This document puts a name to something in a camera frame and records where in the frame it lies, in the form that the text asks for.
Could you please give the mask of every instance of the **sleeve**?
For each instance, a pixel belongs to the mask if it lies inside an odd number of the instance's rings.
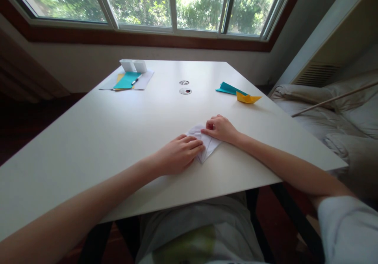
[[[326,263],[374,263],[378,213],[351,196],[330,197],[318,209]]]

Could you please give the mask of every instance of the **wooden stick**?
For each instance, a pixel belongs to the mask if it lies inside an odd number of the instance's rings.
[[[341,99],[341,98],[343,98],[343,97],[346,97],[346,96],[352,95],[352,94],[357,93],[357,92],[359,92],[359,91],[362,91],[362,90],[368,89],[368,88],[373,87],[373,86],[375,86],[375,85],[377,85],[377,84],[378,84],[378,82],[371,83],[371,84],[368,84],[368,85],[366,85],[366,86],[364,86],[364,87],[361,87],[361,88],[358,88],[358,89],[356,89],[356,90],[353,90],[353,91],[347,92],[347,93],[345,93],[345,94],[343,94],[343,95],[340,95],[340,96],[334,97],[334,98],[332,98],[332,99],[326,100],[326,101],[324,101],[324,102],[322,102],[322,103],[319,103],[319,104],[317,104],[317,105],[313,105],[312,107],[306,108],[306,109],[304,109],[304,110],[302,110],[302,111],[300,111],[300,112],[298,112],[298,113],[296,113],[296,114],[293,114],[291,117],[296,117],[296,116],[298,116],[298,115],[300,115],[300,114],[302,114],[302,113],[304,113],[304,112],[306,112],[306,111],[312,110],[312,109],[314,109],[314,108],[316,108],[316,107],[320,107],[320,106],[322,106],[322,105],[324,105],[324,104],[326,104],[326,103],[333,102],[333,101],[335,101],[335,100],[337,100],[337,99]]]

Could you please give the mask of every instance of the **sofa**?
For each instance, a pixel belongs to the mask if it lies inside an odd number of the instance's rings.
[[[328,86],[279,85],[271,99],[293,115],[317,103],[378,81],[378,69]],[[294,118],[342,158],[334,172],[358,197],[378,200],[378,85],[327,103]]]

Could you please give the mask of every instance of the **right hand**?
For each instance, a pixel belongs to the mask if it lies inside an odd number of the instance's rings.
[[[155,174],[172,175],[186,170],[203,150],[203,142],[194,136],[181,134],[147,159],[156,168]]]
[[[239,131],[236,130],[231,122],[220,114],[213,116],[210,120],[208,120],[206,122],[206,128],[201,129],[201,132],[231,144],[239,135]]]

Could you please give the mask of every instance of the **wooden trim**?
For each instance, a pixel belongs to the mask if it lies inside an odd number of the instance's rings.
[[[0,0],[0,13],[30,42],[270,52],[296,2],[297,0],[287,1],[269,42],[31,26],[9,0]]]

